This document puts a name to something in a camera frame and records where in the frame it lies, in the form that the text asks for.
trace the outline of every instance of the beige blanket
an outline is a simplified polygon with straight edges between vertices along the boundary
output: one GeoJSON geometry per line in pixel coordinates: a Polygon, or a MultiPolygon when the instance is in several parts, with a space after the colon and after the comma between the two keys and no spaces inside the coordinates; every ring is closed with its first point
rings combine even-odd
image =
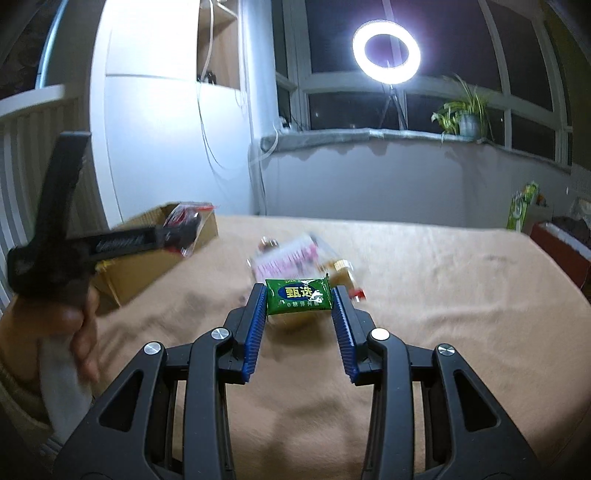
{"type": "MultiPolygon", "coordinates": [[[[544,464],[568,459],[591,431],[591,307],[526,236],[280,218],[218,223],[218,239],[104,318],[103,386],[145,343],[190,343],[220,326],[250,291],[246,259],[263,235],[287,241],[313,231],[357,267],[376,325],[409,344],[454,345],[544,464]]],[[[251,382],[228,388],[238,478],[359,478],[371,394],[345,375],[330,316],[296,332],[268,328],[251,382]]]]}

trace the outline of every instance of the window sill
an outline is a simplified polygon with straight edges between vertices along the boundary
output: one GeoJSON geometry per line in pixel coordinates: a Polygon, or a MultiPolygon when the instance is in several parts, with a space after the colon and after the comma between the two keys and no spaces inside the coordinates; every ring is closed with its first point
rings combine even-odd
{"type": "MultiPolygon", "coordinates": [[[[362,143],[370,140],[428,140],[441,143],[440,134],[429,132],[415,132],[412,130],[375,130],[372,128],[359,129],[335,129],[335,130],[317,130],[306,132],[288,132],[280,133],[277,140],[275,135],[269,135],[261,138],[261,150],[268,152],[277,140],[277,146],[273,153],[291,152],[305,148],[324,147],[326,145],[335,145],[341,143],[362,143]]],[[[539,155],[534,155],[521,150],[502,147],[489,140],[472,140],[460,135],[443,135],[444,142],[488,144],[494,148],[517,155],[519,157],[537,160],[548,164],[560,171],[570,173],[570,167],[557,164],[555,161],[539,155]]]]}

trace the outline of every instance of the potted plant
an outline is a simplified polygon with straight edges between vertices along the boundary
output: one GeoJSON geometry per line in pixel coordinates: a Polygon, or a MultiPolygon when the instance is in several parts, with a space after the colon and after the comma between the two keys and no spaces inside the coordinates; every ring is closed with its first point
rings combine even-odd
{"type": "Polygon", "coordinates": [[[460,100],[444,103],[438,112],[433,113],[431,121],[435,120],[443,128],[444,134],[461,135],[469,138],[485,138],[490,120],[486,107],[488,100],[471,90],[468,84],[456,75],[466,96],[460,100]]]}

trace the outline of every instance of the window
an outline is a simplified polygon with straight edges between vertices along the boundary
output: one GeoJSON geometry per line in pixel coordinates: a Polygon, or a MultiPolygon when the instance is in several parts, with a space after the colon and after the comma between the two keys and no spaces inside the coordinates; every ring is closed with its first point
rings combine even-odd
{"type": "Polygon", "coordinates": [[[279,116],[282,116],[288,124],[291,123],[291,100],[289,90],[277,85],[277,102],[279,103],[279,116]]]}
{"type": "Polygon", "coordinates": [[[546,28],[546,33],[548,34],[548,38],[552,42],[552,49],[554,50],[554,56],[556,57],[556,61],[558,63],[558,70],[560,72],[560,78],[562,79],[562,88],[564,93],[564,101],[566,102],[566,118],[569,125],[571,125],[571,117],[570,117],[570,97],[569,97],[569,89],[567,88],[566,83],[566,75],[564,74],[564,65],[562,63],[562,59],[558,54],[558,48],[556,47],[556,42],[554,41],[554,37],[550,32],[550,27],[548,26],[548,22],[544,22],[544,27],[546,28]]]}
{"type": "Polygon", "coordinates": [[[364,23],[385,18],[382,0],[306,0],[312,73],[359,70],[351,40],[364,23]]]}
{"type": "Polygon", "coordinates": [[[273,15],[273,42],[275,45],[275,71],[287,77],[287,50],[285,48],[282,0],[272,0],[271,11],[273,15]]]}
{"type": "Polygon", "coordinates": [[[398,130],[398,111],[380,93],[317,93],[310,95],[312,130],[329,128],[388,128],[398,130]]]}
{"type": "Polygon", "coordinates": [[[489,108],[488,119],[491,122],[487,134],[488,139],[497,145],[505,145],[505,111],[489,108]]]}
{"type": "Polygon", "coordinates": [[[552,110],[548,74],[531,20],[495,2],[488,3],[501,36],[511,94],[552,110]]]}
{"type": "MultiPolygon", "coordinates": [[[[397,86],[409,130],[441,133],[431,115],[445,101],[462,97],[443,78],[458,74],[490,102],[491,141],[569,162],[570,106],[560,79],[566,83],[560,72],[547,71],[560,69],[560,59],[536,2],[523,8],[515,2],[525,17],[501,5],[505,0],[272,1],[280,112],[287,118],[290,107],[300,128],[400,127],[394,105],[384,112],[388,86],[360,70],[351,45],[363,23],[386,19],[405,27],[421,48],[416,77],[397,86]],[[289,21],[282,24],[287,8],[289,21]],[[286,37],[296,40],[287,51],[286,37]],[[288,65],[294,70],[289,76],[288,65]],[[506,118],[512,120],[511,135],[505,135],[506,118]]],[[[386,35],[374,37],[366,53],[381,66],[408,56],[403,43],[386,35]]]]}
{"type": "Polygon", "coordinates": [[[573,133],[569,132],[568,136],[569,136],[569,142],[568,142],[569,153],[568,153],[567,165],[571,166],[573,164],[573,133]]]}
{"type": "Polygon", "coordinates": [[[441,97],[407,95],[408,129],[440,134],[441,127],[437,122],[431,122],[431,115],[437,112],[444,102],[445,100],[441,97]]]}
{"type": "Polygon", "coordinates": [[[554,158],[556,134],[551,128],[519,115],[512,116],[513,148],[540,157],[554,158]]]}
{"type": "Polygon", "coordinates": [[[495,50],[476,0],[391,0],[394,17],[421,46],[418,73],[458,74],[468,83],[501,90],[495,50]]]}

